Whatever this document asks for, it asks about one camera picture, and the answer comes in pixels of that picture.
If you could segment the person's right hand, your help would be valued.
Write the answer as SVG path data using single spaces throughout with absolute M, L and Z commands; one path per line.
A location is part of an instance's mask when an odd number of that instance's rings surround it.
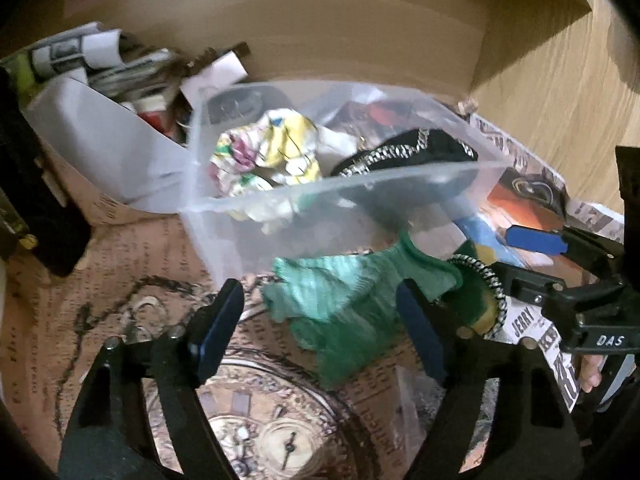
M 605 361 L 604 356 L 587 354 L 582 356 L 579 367 L 578 382 L 584 393 L 590 393 L 594 388 L 600 386 L 602 382 L 602 366 Z

